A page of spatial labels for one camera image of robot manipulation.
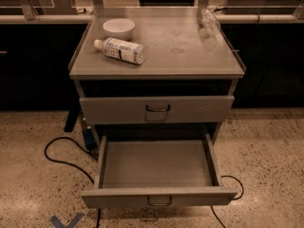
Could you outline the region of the blue power adapter box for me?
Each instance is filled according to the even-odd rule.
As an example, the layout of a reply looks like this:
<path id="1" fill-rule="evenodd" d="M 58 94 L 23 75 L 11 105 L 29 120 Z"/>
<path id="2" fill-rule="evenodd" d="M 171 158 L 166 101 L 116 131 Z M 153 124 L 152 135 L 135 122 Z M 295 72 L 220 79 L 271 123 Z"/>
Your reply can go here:
<path id="1" fill-rule="evenodd" d="M 85 143 L 85 147 L 87 150 L 93 150 L 93 149 L 97 148 L 95 138 L 90 129 L 86 129 L 83 131 L 83 138 L 84 138 L 84 143 Z"/>

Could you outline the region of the grey drawer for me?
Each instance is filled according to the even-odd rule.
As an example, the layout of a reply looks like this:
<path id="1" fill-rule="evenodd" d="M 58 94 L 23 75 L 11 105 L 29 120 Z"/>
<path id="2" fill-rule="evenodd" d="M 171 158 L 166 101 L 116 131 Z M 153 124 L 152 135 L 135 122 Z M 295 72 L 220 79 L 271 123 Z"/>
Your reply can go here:
<path id="1" fill-rule="evenodd" d="M 209 135 L 194 140 L 102 138 L 89 208 L 227 205 L 237 190 L 222 183 Z"/>
<path id="2" fill-rule="evenodd" d="M 233 96 L 81 98 L 89 124 L 175 124 L 223 122 Z"/>

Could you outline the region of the white labelled plastic bottle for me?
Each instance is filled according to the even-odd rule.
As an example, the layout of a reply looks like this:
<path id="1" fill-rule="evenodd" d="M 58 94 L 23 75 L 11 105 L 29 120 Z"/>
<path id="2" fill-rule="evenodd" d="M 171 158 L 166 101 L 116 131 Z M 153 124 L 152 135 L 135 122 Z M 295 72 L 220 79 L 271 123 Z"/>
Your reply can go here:
<path id="1" fill-rule="evenodd" d="M 140 44 L 107 38 L 105 40 L 95 40 L 93 46 L 110 58 L 135 65 L 141 65 L 144 62 L 143 46 Z"/>

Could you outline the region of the white ceramic bowl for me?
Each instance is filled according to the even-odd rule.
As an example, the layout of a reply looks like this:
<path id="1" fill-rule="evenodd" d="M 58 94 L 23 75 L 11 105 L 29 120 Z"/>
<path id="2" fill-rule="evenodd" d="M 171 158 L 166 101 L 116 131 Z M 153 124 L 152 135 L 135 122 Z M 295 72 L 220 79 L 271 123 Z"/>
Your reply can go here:
<path id="1" fill-rule="evenodd" d="M 104 33 L 107 37 L 121 40 L 129 40 L 135 28 L 135 23 L 130 19 L 116 18 L 103 24 Z"/>

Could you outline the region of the clear plastic bottle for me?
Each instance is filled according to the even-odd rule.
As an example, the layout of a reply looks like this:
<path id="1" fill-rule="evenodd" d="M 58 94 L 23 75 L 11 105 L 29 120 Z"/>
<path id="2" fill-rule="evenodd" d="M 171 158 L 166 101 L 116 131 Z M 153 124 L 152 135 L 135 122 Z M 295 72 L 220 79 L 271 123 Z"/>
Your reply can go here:
<path id="1" fill-rule="evenodd" d="M 209 9 L 203 9 L 199 14 L 199 24 L 209 36 L 220 33 L 220 23 L 215 14 Z"/>

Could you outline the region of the grey metal drawer cabinet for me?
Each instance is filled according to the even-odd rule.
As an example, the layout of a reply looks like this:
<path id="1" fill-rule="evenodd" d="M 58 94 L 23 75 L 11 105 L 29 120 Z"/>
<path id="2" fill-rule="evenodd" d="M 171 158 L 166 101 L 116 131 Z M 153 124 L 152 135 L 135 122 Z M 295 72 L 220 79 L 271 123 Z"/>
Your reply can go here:
<path id="1" fill-rule="evenodd" d="M 105 56 L 95 40 L 105 40 L 104 22 L 135 23 L 130 42 L 143 46 L 144 62 L 131 64 Z M 81 98 L 233 96 L 245 67 L 222 32 L 207 35 L 194 8 L 103 8 L 93 17 L 75 53 L 70 77 Z M 109 127 L 195 126 L 216 138 L 216 123 L 87 123 L 98 143 Z"/>

